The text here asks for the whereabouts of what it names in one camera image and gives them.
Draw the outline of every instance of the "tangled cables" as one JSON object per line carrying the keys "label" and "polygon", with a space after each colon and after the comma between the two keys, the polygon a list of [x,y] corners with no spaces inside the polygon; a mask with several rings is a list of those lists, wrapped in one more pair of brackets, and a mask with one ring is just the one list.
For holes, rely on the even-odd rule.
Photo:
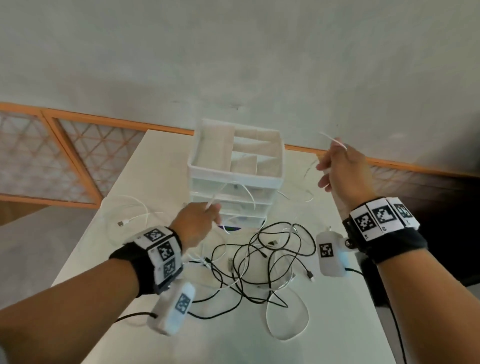
{"label": "tangled cables", "polygon": [[[278,231],[278,232],[266,232],[267,229],[272,228],[272,227],[277,226],[277,225],[286,225],[288,231],[285,231],[285,229],[283,229],[282,231]],[[311,253],[308,253],[308,254],[300,253],[301,245],[302,245],[302,238],[300,236],[298,228],[301,228],[305,233],[308,234],[309,240],[311,240],[312,247],[313,247]],[[288,237],[287,237],[287,241],[283,245],[277,246],[278,243],[276,241],[270,241],[268,243],[265,243],[264,241],[262,241],[262,239],[261,239],[262,234],[272,234],[272,235],[273,234],[274,235],[288,234]],[[298,238],[298,240],[299,240],[298,250],[295,251],[295,250],[288,249],[287,245],[290,242],[290,239],[296,239],[296,238]],[[214,260],[215,252],[221,246],[225,246],[225,249],[226,249],[227,246],[237,246],[238,247],[235,254],[233,255],[233,258],[230,258],[228,260],[228,262],[229,262],[229,266],[228,266],[229,272],[228,273],[222,271],[214,263],[215,262],[215,260]],[[235,261],[236,261],[237,255],[239,254],[239,251],[242,250],[242,249],[247,249],[246,253],[245,253],[245,256],[236,265]],[[277,252],[283,252],[284,254],[281,254],[278,258],[275,258]],[[265,281],[265,282],[254,282],[254,281],[246,280],[243,277],[245,275],[245,273],[248,271],[248,268],[250,266],[250,257],[251,257],[252,254],[255,254],[255,253],[259,253],[263,258],[267,259],[267,264],[266,264],[267,281]],[[215,279],[218,282],[220,282],[220,287],[217,289],[217,291],[214,294],[212,294],[211,296],[209,296],[207,298],[193,301],[193,303],[200,303],[200,302],[206,302],[208,300],[211,300],[222,289],[225,289],[225,288],[230,288],[235,293],[240,295],[240,299],[232,308],[230,308],[228,310],[225,310],[225,311],[222,311],[222,312],[220,312],[216,315],[213,315],[213,316],[204,317],[204,316],[196,315],[192,312],[188,312],[188,314],[193,316],[193,317],[202,319],[202,320],[209,320],[209,319],[224,315],[228,312],[231,312],[231,311],[235,310],[238,306],[240,306],[240,303],[241,303],[243,298],[245,298],[246,300],[248,300],[252,303],[255,303],[255,304],[272,303],[272,304],[275,304],[275,305],[280,306],[280,307],[288,308],[288,304],[276,294],[276,291],[286,287],[293,280],[294,273],[293,273],[293,269],[292,269],[292,264],[295,260],[300,262],[300,264],[305,269],[308,278],[312,279],[313,274],[307,269],[307,267],[304,265],[304,263],[299,259],[299,256],[311,256],[311,255],[314,255],[315,253],[316,253],[316,244],[315,244],[315,240],[312,237],[312,235],[310,234],[310,232],[300,224],[297,224],[297,223],[292,224],[292,223],[286,222],[286,221],[276,222],[276,223],[273,223],[271,225],[268,225],[266,227],[261,228],[250,238],[250,241],[247,244],[226,243],[226,244],[218,245],[213,249],[210,258],[208,258],[208,257],[204,258],[204,262],[193,261],[193,260],[189,261],[190,263],[201,264],[201,265],[207,267],[208,269],[210,269],[213,276],[215,277]],[[277,263],[279,262],[280,259],[285,259],[286,257],[290,257],[290,259],[291,259],[291,261],[288,264],[287,269],[279,277],[273,278],[272,277],[272,272],[274,270],[274,267],[277,265]],[[273,285],[272,285],[273,283],[280,281],[283,277],[288,276],[288,274],[289,274],[289,279],[286,280],[285,283],[281,284],[277,288],[273,287]],[[224,278],[232,279],[233,283],[231,283],[231,284],[225,283]],[[244,289],[247,284],[257,286],[258,288],[260,288],[260,286],[262,286],[262,285],[268,285],[268,288],[266,288],[266,290],[268,291],[267,297],[249,296],[245,292],[245,289]],[[275,296],[280,301],[280,303],[272,301],[271,300],[272,296]]]}

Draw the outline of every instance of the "table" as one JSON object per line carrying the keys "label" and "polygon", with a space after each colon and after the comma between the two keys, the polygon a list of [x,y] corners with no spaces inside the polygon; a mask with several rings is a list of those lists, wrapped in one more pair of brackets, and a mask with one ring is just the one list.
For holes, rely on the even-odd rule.
{"label": "table", "polygon": [[[130,231],[118,234],[119,229],[112,226],[113,215],[125,213],[133,217],[143,213],[143,207],[133,198],[119,195],[133,196],[147,203],[152,211],[165,212],[150,215],[149,225],[164,223],[176,215],[189,199],[186,162],[191,145],[192,137],[188,135],[157,131],[145,134],[54,284],[101,263],[118,241],[128,237],[126,234],[133,235],[135,229],[143,227],[145,220],[140,217],[132,220],[131,227],[125,226]],[[314,199],[301,203],[305,192],[291,188],[290,197],[296,198],[289,201],[279,195],[268,223],[297,221],[314,237],[328,226],[345,235],[331,195],[316,187],[320,173],[312,168],[303,177],[315,158],[313,154],[286,151],[286,185],[303,186],[313,193]],[[113,209],[114,206],[125,208]],[[358,267],[353,255],[348,258],[351,267]],[[308,265],[315,274],[318,267],[312,264],[316,264],[314,260]],[[282,342],[273,338],[265,326],[265,305],[244,300],[235,311],[213,320],[187,317],[179,333],[173,337],[164,337],[150,330],[144,325],[144,317],[116,323],[84,363],[395,362],[361,276],[332,278],[315,274],[315,283],[312,283],[298,274],[292,285],[310,314],[307,328],[293,340]],[[227,309],[238,300],[238,295],[231,290],[224,290],[218,296],[204,307],[206,311],[213,313]],[[154,295],[141,297],[134,300],[125,312],[149,310],[156,301]]]}

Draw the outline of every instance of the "black cable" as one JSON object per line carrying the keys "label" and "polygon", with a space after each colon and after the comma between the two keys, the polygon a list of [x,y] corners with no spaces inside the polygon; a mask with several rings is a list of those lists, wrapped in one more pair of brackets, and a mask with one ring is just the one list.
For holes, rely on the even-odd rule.
{"label": "black cable", "polygon": [[[267,229],[278,226],[278,225],[287,225],[288,227],[290,227],[290,229],[289,229],[289,231],[279,231],[279,232],[266,231]],[[303,229],[308,234],[309,239],[311,240],[312,245],[313,245],[313,251],[311,253],[309,253],[309,254],[300,253],[301,245],[302,245],[302,238],[298,234],[299,231],[298,231],[297,228]],[[261,234],[275,234],[275,235],[276,234],[289,234],[289,235],[288,235],[287,241],[282,246],[274,246],[274,245],[272,246],[272,245],[265,244],[264,242],[262,242],[261,237],[260,237]],[[299,240],[299,248],[298,248],[297,251],[293,251],[293,250],[290,250],[290,249],[286,248],[286,246],[290,242],[290,239],[292,238],[292,236],[296,236]],[[260,247],[255,246],[254,244],[256,242],[258,242],[261,246]],[[233,255],[233,258],[232,258],[232,261],[231,261],[232,262],[232,267],[229,267],[229,269],[231,269],[230,274],[223,272],[213,262],[216,250],[218,248],[222,247],[222,246],[225,246],[225,244],[218,245],[213,249],[212,254],[211,254],[211,258],[208,258],[208,257],[204,258],[208,265],[207,266],[205,264],[203,264],[203,265],[210,268],[214,278],[220,283],[220,287],[211,296],[209,296],[207,298],[204,298],[202,300],[193,301],[193,303],[205,302],[205,301],[208,301],[208,300],[212,299],[213,297],[215,297],[220,292],[221,288],[223,288],[224,286],[227,286],[227,284],[225,283],[224,277],[232,279],[232,281],[234,283],[232,283],[232,285],[229,286],[229,288],[231,290],[233,290],[235,293],[237,293],[238,295],[240,295],[240,299],[236,303],[236,305],[233,306],[232,308],[230,308],[226,311],[222,311],[222,312],[220,312],[216,315],[213,315],[213,316],[203,317],[203,316],[199,316],[199,315],[196,315],[196,314],[193,314],[193,313],[189,312],[189,314],[193,317],[196,317],[196,318],[199,318],[199,319],[202,319],[202,320],[208,320],[208,319],[211,319],[211,318],[215,318],[215,317],[224,315],[224,314],[226,314],[228,312],[231,312],[234,309],[236,309],[240,305],[243,298],[245,298],[249,302],[252,302],[252,303],[255,303],[255,304],[272,303],[272,304],[275,304],[277,306],[287,308],[288,304],[276,294],[275,289],[272,288],[272,283],[282,279],[286,274],[288,274],[288,272],[291,271],[291,266],[292,266],[292,264],[295,260],[297,260],[301,263],[301,265],[307,271],[307,275],[312,274],[307,269],[307,267],[304,265],[304,263],[299,259],[299,256],[314,255],[316,253],[316,244],[315,244],[315,240],[312,237],[312,235],[310,234],[310,232],[300,224],[296,224],[296,223],[292,224],[292,223],[289,223],[289,222],[286,222],[286,221],[276,222],[276,223],[270,224],[270,225],[268,225],[266,227],[263,227],[260,230],[258,230],[250,238],[250,241],[247,244],[229,244],[229,243],[227,243],[226,245],[227,246],[237,246],[238,247],[238,249],[235,251],[235,254]],[[238,265],[236,265],[235,264],[236,258],[238,256],[238,254],[240,254],[240,250],[242,250],[243,248],[246,248],[248,250],[245,254],[245,257],[240,261],[240,263]],[[262,249],[266,249],[266,250],[271,251],[271,254],[268,256],[267,254],[265,254],[265,252],[262,251]],[[274,259],[274,254],[275,254],[276,251],[282,251],[282,252],[285,252],[287,254],[282,254],[277,259]],[[267,281],[266,282],[251,282],[251,281],[248,281],[245,278],[243,278],[243,276],[248,271],[248,268],[250,266],[251,255],[255,254],[255,253],[259,253],[259,254],[262,255],[263,258],[267,259],[267,267],[266,267]],[[290,256],[292,258],[292,261],[289,263],[287,269],[285,270],[285,272],[282,275],[280,275],[280,277],[276,277],[276,278],[272,279],[271,276],[272,276],[273,268],[275,267],[277,262],[285,256]],[[257,286],[268,284],[268,288],[269,288],[268,294],[267,294],[266,297],[252,297],[252,296],[249,296],[249,295],[247,295],[247,293],[245,293],[244,284],[251,284],[251,285],[257,285]],[[271,298],[273,296],[278,298],[281,303],[272,301]]]}
{"label": "black cable", "polygon": [[149,316],[151,316],[151,317],[153,317],[153,318],[157,318],[157,317],[158,317],[158,315],[157,315],[157,314],[154,314],[153,312],[136,312],[136,313],[134,313],[134,314],[129,314],[129,315],[125,315],[125,316],[119,317],[119,318],[117,318],[117,320],[116,320],[115,322],[119,322],[119,321],[124,320],[124,319],[126,319],[126,318],[133,317],[133,316],[140,316],[140,315],[149,315]]}
{"label": "black cable", "polygon": [[[360,272],[359,270],[353,269],[353,268],[345,268],[345,270],[349,272],[355,272],[363,276],[363,273]],[[395,317],[395,313],[393,312],[392,306],[390,305],[390,302],[387,301],[388,308],[390,309],[390,312],[392,313],[393,321],[395,322],[395,328],[396,328],[396,333],[398,335],[398,340],[400,341],[400,348],[402,349],[402,356],[403,356],[403,362],[407,364],[407,356],[405,354],[405,348],[403,347],[403,340],[402,340],[402,335],[400,334],[400,327],[398,326],[398,322]]]}

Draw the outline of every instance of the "storage box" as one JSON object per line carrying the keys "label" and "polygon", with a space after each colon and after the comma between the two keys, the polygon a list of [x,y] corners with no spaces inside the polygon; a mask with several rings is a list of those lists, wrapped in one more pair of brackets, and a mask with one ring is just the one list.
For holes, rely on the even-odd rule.
{"label": "storage box", "polygon": [[276,130],[201,120],[188,159],[190,200],[215,196],[223,219],[237,216],[227,226],[261,227],[284,180],[284,152]]}

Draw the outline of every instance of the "qr code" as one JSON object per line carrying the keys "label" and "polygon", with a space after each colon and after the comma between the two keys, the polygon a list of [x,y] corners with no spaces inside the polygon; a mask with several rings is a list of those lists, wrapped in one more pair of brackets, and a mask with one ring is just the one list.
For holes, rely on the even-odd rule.
{"label": "qr code", "polygon": [[175,253],[173,252],[172,246],[170,245],[169,242],[160,244],[158,247],[156,247],[156,249],[160,253],[160,257],[164,262],[175,255]]}
{"label": "qr code", "polygon": [[171,259],[163,265],[163,279],[175,273],[175,259]]}
{"label": "qr code", "polygon": [[329,258],[333,256],[333,247],[332,243],[318,244],[320,248],[320,256],[322,258]]}
{"label": "qr code", "polygon": [[366,232],[377,226],[368,212],[355,218],[355,222],[360,228],[361,232]]}
{"label": "qr code", "polygon": [[394,204],[396,210],[403,218],[412,218],[413,215],[410,214],[410,211],[405,207],[404,204]]}
{"label": "qr code", "polygon": [[372,212],[375,214],[377,221],[380,222],[381,224],[396,220],[395,214],[393,213],[390,206],[373,208]]}
{"label": "qr code", "polygon": [[165,234],[162,233],[159,229],[153,229],[144,234],[144,237],[146,237],[151,242],[154,242],[160,238],[163,238],[164,236]]}
{"label": "qr code", "polygon": [[187,297],[184,293],[181,294],[177,304],[175,305],[175,309],[180,311],[182,314],[187,312],[188,304],[190,303],[190,298]]}

